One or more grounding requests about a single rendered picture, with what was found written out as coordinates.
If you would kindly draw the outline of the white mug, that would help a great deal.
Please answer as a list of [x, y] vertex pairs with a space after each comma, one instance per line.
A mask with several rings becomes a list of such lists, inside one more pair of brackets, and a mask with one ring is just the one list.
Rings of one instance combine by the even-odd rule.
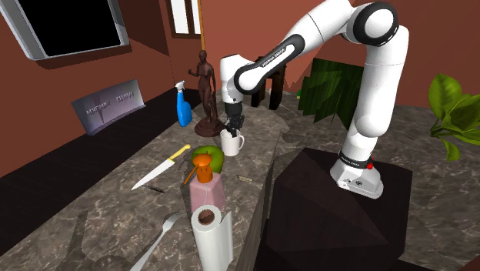
[[236, 131], [236, 134], [237, 136], [233, 137], [227, 129], [223, 129], [220, 132], [222, 151], [225, 156], [236, 156], [242, 149], [245, 143], [245, 137], [241, 135], [238, 130]]

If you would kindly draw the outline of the brown human figure statue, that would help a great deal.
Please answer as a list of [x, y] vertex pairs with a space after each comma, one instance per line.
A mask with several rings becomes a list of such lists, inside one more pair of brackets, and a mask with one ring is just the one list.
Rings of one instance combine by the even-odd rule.
[[199, 77], [198, 93], [205, 113], [205, 117], [195, 126], [195, 133], [201, 137], [218, 136], [225, 125], [218, 118], [215, 71], [212, 65], [207, 62], [207, 52], [205, 50], [201, 50], [199, 53], [196, 72], [189, 69], [188, 74]]

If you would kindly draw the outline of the green apple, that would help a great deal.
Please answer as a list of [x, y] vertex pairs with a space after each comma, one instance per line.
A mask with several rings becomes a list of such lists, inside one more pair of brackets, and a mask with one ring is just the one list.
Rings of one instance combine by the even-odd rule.
[[214, 145], [199, 146], [192, 154], [191, 160], [193, 160], [198, 154], [208, 153], [212, 157], [210, 166], [213, 172], [221, 173], [225, 160], [225, 154], [221, 148]]

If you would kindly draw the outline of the dark wooden chair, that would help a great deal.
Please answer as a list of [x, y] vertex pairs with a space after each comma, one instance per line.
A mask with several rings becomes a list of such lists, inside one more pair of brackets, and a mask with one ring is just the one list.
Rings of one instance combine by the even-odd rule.
[[[272, 80], [272, 87], [270, 91], [270, 101], [269, 101], [269, 109], [276, 110], [282, 100], [282, 93], [284, 88], [284, 81], [285, 81], [285, 70], [286, 66], [283, 65], [281, 68], [277, 69], [274, 73], [272, 73], [268, 79]], [[265, 98], [265, 86], [266, 81], [263, 82], [260, 90], [252, 95], [251, 106], [258, 107], [260, 102]]]

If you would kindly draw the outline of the blue spray bottle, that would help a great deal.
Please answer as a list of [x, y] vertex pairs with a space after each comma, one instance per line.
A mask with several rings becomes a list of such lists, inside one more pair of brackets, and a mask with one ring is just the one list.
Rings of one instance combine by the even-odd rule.
[[178, 123], [181, 127], [187, 126], [192, 121], [192, 108], [184, 99], [184, 84], [185, 81], [180, 81], [175, 85], [178, 92], [176, 109], [178, 114]]

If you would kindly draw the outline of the pink soap dispenser orange pump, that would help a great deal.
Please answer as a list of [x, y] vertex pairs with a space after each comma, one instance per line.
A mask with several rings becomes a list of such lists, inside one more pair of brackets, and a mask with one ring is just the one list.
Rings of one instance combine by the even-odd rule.
[[204, 205], [213, 205], [222, 209], [225, 203], [225, 194], [222, 185], [221, 175], [212, 170], [210, 166], [213, 158], [208, 153], [198, 154], [193, 163], [195, 168], [188, 178], [195, 173], [192, 181], [189, 183], [189, 193], [191, 202], [191, 212]]

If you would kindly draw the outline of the dark green leafy plant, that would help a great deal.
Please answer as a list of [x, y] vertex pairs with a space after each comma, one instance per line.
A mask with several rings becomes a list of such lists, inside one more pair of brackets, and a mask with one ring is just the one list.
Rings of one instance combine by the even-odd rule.
[[351, 125], [358, 102], [364, 68], [324, 59], [313, 59], [310, 76], [303, 78], [298, 109], [314, 115], [314, 122], [337, 115]]

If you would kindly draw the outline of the grey lettered sign panel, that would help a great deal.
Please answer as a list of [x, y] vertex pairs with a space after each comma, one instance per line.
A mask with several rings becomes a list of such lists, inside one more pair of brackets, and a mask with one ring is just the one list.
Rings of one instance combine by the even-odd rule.
[[72, 102], [88, 135], [94, 135], [113, 122], [145, 107], [136, 79], [87, 95]]

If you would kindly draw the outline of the white paper towel roll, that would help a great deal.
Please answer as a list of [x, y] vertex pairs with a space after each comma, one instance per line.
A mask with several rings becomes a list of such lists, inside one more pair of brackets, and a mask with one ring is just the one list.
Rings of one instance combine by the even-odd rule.
[[213, 205], [203, 205], [192, 213], [192, 229], [203, 271], [226, 271], [234, 259], [232, 213], [222, 218]]

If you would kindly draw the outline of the dark robot stand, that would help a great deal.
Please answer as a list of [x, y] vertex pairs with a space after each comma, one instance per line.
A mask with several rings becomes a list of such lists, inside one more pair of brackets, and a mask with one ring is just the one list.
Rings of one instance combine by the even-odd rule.
[[332, 152], [303, 149], [275, 179], [255, 271], [402, 271], [412, 171], [384, 162], [370, 199], [337, 187]]

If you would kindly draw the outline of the silver fork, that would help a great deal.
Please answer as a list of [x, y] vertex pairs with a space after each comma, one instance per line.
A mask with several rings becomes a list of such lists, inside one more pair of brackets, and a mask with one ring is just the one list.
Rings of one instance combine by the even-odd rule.
[[142, 257], [133, 265], [129, 271], [141, 271], [142, 267], [147, 262], [150, 255], [153, 253], [155, 247], [160, 243], [162, 237], [172, 228], [175, 222], [183, 215], [182, 212], [175, 212], [169, 216], [162, 225], [161, 235], [154, 241], [150, 248], [142, 255]]

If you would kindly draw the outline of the light green leafy plant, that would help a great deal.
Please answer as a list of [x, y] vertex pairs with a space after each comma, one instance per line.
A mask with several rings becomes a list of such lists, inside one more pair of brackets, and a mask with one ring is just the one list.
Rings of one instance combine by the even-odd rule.
[[429, 87], [428, 101], [437, 117], [430, 136], [442, 140], [447, 161], [458, 160], [460, 152], [446, 136], [480, 146], [480, 94], [463, 93], [456, 79], [438, 73]]

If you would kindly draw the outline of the yellow-handled kitchen knife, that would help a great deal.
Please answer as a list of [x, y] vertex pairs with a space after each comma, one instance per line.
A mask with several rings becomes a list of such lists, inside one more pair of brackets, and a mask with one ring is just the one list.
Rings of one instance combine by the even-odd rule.
[[166, 169], [172, 167], [175, 164], [174, 159], [178, 156], [180, 156], [185, 150], [190, 149], [191, 146], [189, 144], [184, 145], [180, 150], [175, 152], [173, 155], [171, 155], [168, 159], [166, 159], [164, 162], [162, 162], [160, 165], [156, 166], [151, 172], [146, 174], [144, 177], [142, 177], [139, 181], [137, 181], [136, 184], [132, 187], [132, 190], [135, 190], [139, 188], [140, 186], [145, 185], [152, 179], [154, 179], [156, 176], [160, 175], [163, 173]]

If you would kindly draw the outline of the window with brown frame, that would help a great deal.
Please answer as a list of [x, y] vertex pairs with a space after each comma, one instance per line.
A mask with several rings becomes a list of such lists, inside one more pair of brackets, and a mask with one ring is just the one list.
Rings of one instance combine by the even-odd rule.
[[165, 0], [173, 38], [201, 38], [199, 0]]

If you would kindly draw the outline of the wall-mounted black television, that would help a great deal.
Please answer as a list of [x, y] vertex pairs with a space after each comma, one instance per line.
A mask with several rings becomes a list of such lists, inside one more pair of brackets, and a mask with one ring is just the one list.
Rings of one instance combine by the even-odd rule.
[[0, 0], [0, 13], [34, 61], [129, 44], [118, 0]]

